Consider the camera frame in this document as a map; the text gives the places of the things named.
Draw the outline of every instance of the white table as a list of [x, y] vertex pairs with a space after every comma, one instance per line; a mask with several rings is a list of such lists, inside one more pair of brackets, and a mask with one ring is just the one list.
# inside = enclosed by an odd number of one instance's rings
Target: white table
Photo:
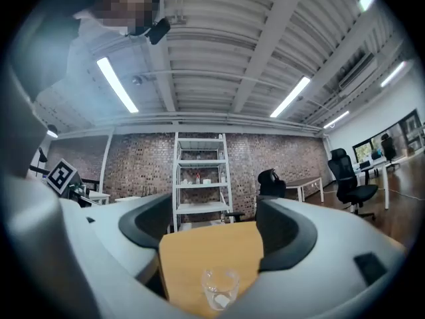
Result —
[[88, 198], [92, 201], [102, 204], [103, 200], [105, 200], [106, 205], [109, 203], [109, 196], [109, 194], [99, 193], [98, 191], [92, 190], [90, 190], [90, 193], [88, 194]]
[[382, 169], [382, 181], [384, 184], [384, 191], [385, 191], [385, 209], [389, 209], [390, 207], [390, 194], [388, 190], [388, 174], [386, 173], [386, 158], [381, 157], [378, 159], [375, 159], [371, 165], [368, 165], [367, 167], [364, 167], [363, 169], [357, 170], [356, 176], [357, 176], [357, 185], [360, 185], [360, 174], [366, 170], [370, 169]]
[[297, 179], [296, 181], [291, 181], [286, 184], [286, 189], [297, 189], [298, 190], [298, 201], [304, 202], [304, 187], [319, 182], [320, 189], [320, 201], [323, 203], [325, 200], [323, 198], [323, 184], [321, 182], [321, 177], [307, 177], [303, 179]]
[[115, 202], [131, 201], [132, 199], [141, 199], [141, 197], [140, 196], [122, 197], [121, 199], [115, 199]]

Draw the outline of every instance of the wooden floor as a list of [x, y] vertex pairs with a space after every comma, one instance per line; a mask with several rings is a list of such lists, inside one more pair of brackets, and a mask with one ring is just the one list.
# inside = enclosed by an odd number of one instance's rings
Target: wooden floor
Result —
[[[388, 169], [388, 184], [390, 189], [405, 195], [415, 196], [425, 199], [425, 154], [419, 154], [410, 160], [404, 161], [397, 166], [393, 172]], [[382, 174], [378, 178], [372, 178], [369, 184], [377, 184], [383, 187]], [[336, 191], [337, 184], [334, 183], [324, 189], [326, 191]], [[320, 194], [316, 193], [305, 199], [306, 202], [321, 205]], [[349, 204], [343, 205], [337, 198], [336, 193], [325, 194], [324, 206], [342, 209]], [[383, 233], [394, 240], [410, 247], [416, 238], [419, 225], [423, 222], [425, 201], [420, 201], [410, 197], [402, 196], [390, 191], [390, 208], [384, 209], [384, 191], [378, 190], [375, 196], [364, 203], [360, 213], [375, 212], [375, 221], [371, 218], [365, 219], [380, 229]]]

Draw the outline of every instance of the white shelving unit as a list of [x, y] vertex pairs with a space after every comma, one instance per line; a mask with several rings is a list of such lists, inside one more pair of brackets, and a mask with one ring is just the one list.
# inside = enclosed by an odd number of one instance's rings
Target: white shelving unit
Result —
[[[226, 145], [226, 135], [222, 134], [222, 138], [180, 138], [179, 133], [175, 133], [174, 142], [174, 164], [173, 164], [173, 223], [175, 231], [180, 224], [180, 215], [186, 214], [202, 214], [214, 212], [232, 212], [232, 188], [230, 187], [230, 170], [228, 166], [228, 154]], [[219, 158], [219, 153], [223, 152], [224, 159], [182, 159], [182, 153], [192, 152], [215, 152], [216, 157]], [[181, 171], [182, 169], [202, 169], [202, 168], [216, 168], [218, 169], [218, 178], [223, 170], [225, 170], [226, 181], [219, 181], [218, 183], [210, 184], [181, 184]], [[209, 201], [206, 203], [181, 203], [180, 191], [182, 189], [198, 189], [198, 188], [220, 188], [220, 200]], [[223, 188], [228, 191], [228, 204], [223, 197]], [[184, 228], [193, 228], [195, 226], [179, 227], [179, 230]]]

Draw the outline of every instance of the white ceiling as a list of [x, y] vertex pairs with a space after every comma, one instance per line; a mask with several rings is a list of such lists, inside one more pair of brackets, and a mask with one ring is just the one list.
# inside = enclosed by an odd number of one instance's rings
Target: white ceiling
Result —
[[[84, 21], [67, 77], [41, 92], [36, 111], [60, 132], [152, 124], [230, 124], [318, 133], [380, 92], [405, 58], [403, 36], [376, 1], [163, 0], [171, 30], [158, 45]], [[338, 82], [365, 53], [379, 67], [347, 97]], [[130, 114], [96, 61], [108, 56], [137, 108]], [[142, 77], [140, 86], [133, 76]], [[277, 120], [270, 114], [302, 76], [309, 86]]]

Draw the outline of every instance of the person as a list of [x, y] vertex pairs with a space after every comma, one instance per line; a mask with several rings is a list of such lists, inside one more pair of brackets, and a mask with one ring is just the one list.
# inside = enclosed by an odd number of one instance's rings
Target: person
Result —
[[123, 36], [145, 34], [154, 45], [169, 30], [166, 19], [155, 23], [158, 15], [159, 0], [42, 0], [11, 44], [11, 65], [34, 101], [65, 77], [70, 44], [82, 20], [95, 20]]

